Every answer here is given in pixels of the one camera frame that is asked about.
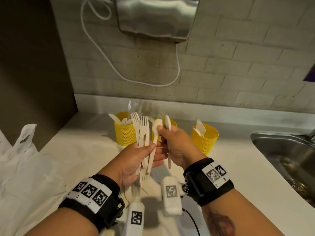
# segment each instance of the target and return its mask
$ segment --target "white plastic bag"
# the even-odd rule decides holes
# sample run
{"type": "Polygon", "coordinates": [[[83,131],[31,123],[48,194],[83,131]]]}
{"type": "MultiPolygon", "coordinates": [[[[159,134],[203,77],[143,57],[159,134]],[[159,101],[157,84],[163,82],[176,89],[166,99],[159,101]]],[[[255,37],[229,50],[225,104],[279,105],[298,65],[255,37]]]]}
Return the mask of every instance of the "white plastic bag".
{"type": "Polygon", "coordinates": [[[26,233],[65,192],[58,162],[32,143],[35,127],[25,125],[14,146],[0,131],[0,235],[26,233]]]}

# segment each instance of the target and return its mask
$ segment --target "brick wall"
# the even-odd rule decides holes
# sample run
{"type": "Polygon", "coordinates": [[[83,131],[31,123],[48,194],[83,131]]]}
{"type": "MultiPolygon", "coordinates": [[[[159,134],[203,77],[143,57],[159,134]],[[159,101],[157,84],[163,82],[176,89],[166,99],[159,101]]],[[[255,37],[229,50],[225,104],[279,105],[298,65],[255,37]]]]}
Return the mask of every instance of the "brick wall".
{"type": "MultiPolygon", "coordinates": [[[[315,0],[201,0],[187,42],[179,44],[180,78],[169,87],[126,82],[89,41],[81,0],[51,0],[76,93],[315,113],[315,0]]],[[[106,15],[105,8],[98,7],[106,15]]],[[[127,78],[171,82],[175,45],[120,33],[87,6],[87,30],[127,78]]]]}

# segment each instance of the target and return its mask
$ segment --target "countertop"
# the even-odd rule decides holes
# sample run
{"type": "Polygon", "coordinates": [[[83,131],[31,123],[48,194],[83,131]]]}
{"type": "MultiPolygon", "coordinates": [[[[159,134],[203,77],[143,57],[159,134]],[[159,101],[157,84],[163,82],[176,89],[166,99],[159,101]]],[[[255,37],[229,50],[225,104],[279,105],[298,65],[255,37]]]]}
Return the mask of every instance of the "countertop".
{"type": "MultiPolygon", "coordinates": [[[[193,121],[176,120],[177,126],[191,134],[193,121]]],[[[254,132],[307,133],[309,129],[210,123],[219,138],[209,157],[228,171],[235,188],[264,213],[286,236],[314,236],[315,209],[305,202],[250,140],[254,132]]],[[[116,143],[114,124],[108,115],[77,113],[41,152],[50,152],[62,164],[67,190],[84,177],[95,174],[114,158],[123,147],[116,143]]],[[[156,169],[158,174],[171,174],[183,181],[182,169],[172,164],[156,169]]],[[[158,197],[143,198],[146,206],[143,235],[196,235],[191,219],[185,216],[164,218],[158,197]]],[[[57,208],[47,212],[46,216],[57,208]]],[[[200,208],[189,197],[183,207],[194,217],[201,235],[209,235],[200,208]]],[[[113,230],[107,235],[114,235],[113,230]]]]}

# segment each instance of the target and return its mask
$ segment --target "left hand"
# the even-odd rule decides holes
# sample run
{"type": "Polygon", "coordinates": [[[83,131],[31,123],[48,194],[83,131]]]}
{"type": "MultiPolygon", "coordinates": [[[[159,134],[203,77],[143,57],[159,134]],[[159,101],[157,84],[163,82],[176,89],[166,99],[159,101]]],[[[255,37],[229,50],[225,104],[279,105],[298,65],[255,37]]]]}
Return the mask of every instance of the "left hand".
{"type": "MultiPolygon", "coordinates": [[[[155,144],[153,142],[150,142],[150,145],[146,147],[138,147],[137,143],[130,144],[97,174],[108,176],[119,186],[130,185],[138,178],[136,170],[140,166],[142,160],[150,155],[154,148],[155,144]]],[[[157,148],[152,168],[163,165],[162,160],[167,157],[167,148],[157,148]]]]}

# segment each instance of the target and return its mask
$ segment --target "black cable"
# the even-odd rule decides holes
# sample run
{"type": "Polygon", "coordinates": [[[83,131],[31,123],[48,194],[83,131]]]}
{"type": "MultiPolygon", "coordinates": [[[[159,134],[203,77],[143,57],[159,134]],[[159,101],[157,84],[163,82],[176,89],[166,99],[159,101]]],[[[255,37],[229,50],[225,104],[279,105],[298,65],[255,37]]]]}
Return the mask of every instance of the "black cable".
{"type": "Polygon", "coordinates": [[[199,233],[199,230],[198,230],[198,227],[197,227],[197,224],[196,224],[196,222],[194,221],[194,218],[192,217],[192,215],[187,211],[187,210],[185,210],[184,208],[183,208],[183,211],[185,211],[190,217],[191,217],[191,219],[192,219],[192,221],[194,222],[194,225],[195,225],[195,227],[196,227],[196,230],[197,230],[197,233],[198,233],[198,236],[200,236],[200,233],[199,233]]]}

